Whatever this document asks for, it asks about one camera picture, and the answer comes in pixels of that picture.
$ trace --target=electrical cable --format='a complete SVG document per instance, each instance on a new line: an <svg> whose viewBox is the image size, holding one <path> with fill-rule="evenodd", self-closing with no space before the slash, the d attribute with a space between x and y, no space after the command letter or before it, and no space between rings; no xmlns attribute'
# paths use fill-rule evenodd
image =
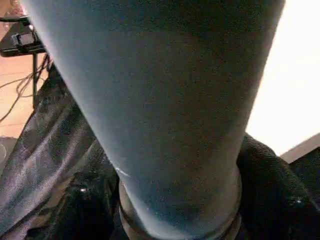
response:
<svg viewBox="0 0 320 240"><path fill-rule="evenodd" d="M13 84L13 83L16 83L16 82L19 82L19 84L17 85L16 87L16 92L17 92L17 97L16 99L14 100L13 104L11 105L10 109L7 111L7 113L0 118L0 124L7 118L7 116L12 112L12 110L14 109L15 105L17 104L18 100L21 98L21 97L28 97L28 96L23 96L23 93L24 91L26 90L27 86L29 85L29 83L31 82L31 80L33 79L34 77L34 74L37 76L37 79L39 80L40 79L40 75L43 71L43 69L46 68L46 64L48 64L48 59L49 59L49 55L46 54L43 58L43 61L41 63L41 65L37 68L37 72L34 72L34 73L30 73L28 74L26 77L24 78L21 78L21 79L17 79L17 80L14 80L14 81L11 81L11 82L8 82L8 83L5 83L3 85L0 86L0 89L5 87L5 86L8 86L10 84Z"/></svg>

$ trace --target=wooden floor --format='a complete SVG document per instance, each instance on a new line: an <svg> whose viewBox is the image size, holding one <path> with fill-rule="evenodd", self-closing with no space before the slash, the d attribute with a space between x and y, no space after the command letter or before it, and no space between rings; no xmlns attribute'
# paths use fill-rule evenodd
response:
<svg viewBox="0 0 320 240"><path fill-rule="evenodd" d="M0 0L0 16L4 16L7 9L10 7L9 0ZM0 39L6 34L3 23L0 22ZM11 105L17 98L16 87L19 82L1 87L4 84L10 83L26 77L32 72L32 56L18 57L1 57L0 56L0 118L4 116ZM24 95L32 93L31 84L26 89ZM15 137L17 138L30 113L32 112L32 97L21 98L10 115L0 123L0 137Z"/></svg>

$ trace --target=dark fabric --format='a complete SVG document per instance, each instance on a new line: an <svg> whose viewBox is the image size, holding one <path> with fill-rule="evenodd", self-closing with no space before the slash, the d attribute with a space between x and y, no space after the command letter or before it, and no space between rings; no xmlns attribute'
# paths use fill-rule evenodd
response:
<svg viewBox="0 0 320 240"><path fill-rule="evenodd" d="M320 208L320 147L292 162L290 168L308 188Z"/></svg>
<svg viewBox="0 0 320 240"><path fill-rule="evenodd" d="M57 71L51 71L0 178L0 239L24 239L53 190L75 173L101 168L114 176L106 164L109 161L78 105ZM118 187L116 180L109 191ZM103 204L110 207L106 200Z"/></svg>
<svg viewBox="0 0 320 240"><path fill-rule="evenodd" d="M246 135L237 164L243 187L241 215L252 239L317 239L319 210L286 162Z"/></svg>

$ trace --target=black wire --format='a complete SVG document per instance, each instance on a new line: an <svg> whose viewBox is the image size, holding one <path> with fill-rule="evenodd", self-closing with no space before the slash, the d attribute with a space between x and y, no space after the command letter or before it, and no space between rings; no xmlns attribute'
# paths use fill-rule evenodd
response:
<svg viewBox="0 0 320 240"><path fill-rule="evenodd" d="M40 67L37 68L37 72L30 73L29 75L27 75L27 76L24 77L24 78L17 79L17 80L14 80L14 81L5 83L5 84L3 84L3 85L0 86L0 89L1 89L1 88L5 87L5 86L7 86L7 85L10 85L10 84L13 84L13 83L16 83L16 82L20 81L19 84L17 85L16 89L15 89L16 92L17 92L17 97L16 97L16 99L14 100L14 102L13 102L13 104L11 105L10 109L8 110L8 112L7 112L3 117L1 117L1 119L0 119L0 124L1 124L1 123L7 118L7 116L11 113L11 111L14 109L15 105L17 104L18 100L19 100L21 97L23 97L23 93L24 93L24 91L26 90L26 88L27 88L27 86L29 85L29 83L31 82L31 80L33 79L34 74L36 74L37 79L39 80L42 71L43 71L43 70L45 69L45 67L46 67L46 63L48 62L48 59L49 59L49 55L46 53L46 55L44 56L43 61L42 61L41 65L40 65Z"/></svg>
<svg viewBox="0 0 320 240"><path fill-rule="evenodd" d="M22 87L22 90L21 90L20 94L18 94L18 96L16 97L16 99L15 99L15 101L13 102L13 104L11 105L9 111L0 119L0 123L2 123L3 120L5 120L5 119L8 117L8 115L11 113L11 111L14 109L15 105L17 104L18 100L20 99L21 95L22 95L22 94L24 93L24 91L26 90L26 88L27 88L28 84L30 83L31 79L32 79L32 78L30 77L29 80L27 81L27 83Z"/></svg>
<svg viewBox="0 0 320 240"><path fill-rule="evenodd" d="M25 77L24 77L24 78L17 79L17 80L14 80L14 81L11 81L11 82L7 82L7 83L1 85L1 86L0 86L0 89L4 88L5 86L8 86L8 85L10 85L10 84L14 84L14 83L16 83L16 82L22 81L22 80L24 80L24 79L25 79Z"/></svg>
<svg viewBox="0 0 320 240"><path fill-rule="evenodd" d="M21 16L21 17L0 16L0 22L3 22L3 23L16 23L16 22L25 22L25 21L28 21L28 16Z"/></svg>

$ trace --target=white wall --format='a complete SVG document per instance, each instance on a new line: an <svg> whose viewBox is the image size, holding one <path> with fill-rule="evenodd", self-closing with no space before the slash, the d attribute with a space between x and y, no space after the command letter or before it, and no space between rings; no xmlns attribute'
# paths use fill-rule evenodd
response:
<svg viewBox="0 0 320 240"><path fill-rule="evenodd" d="M247 132L281 155L320 133L320 1L287 0Z"/></svg>

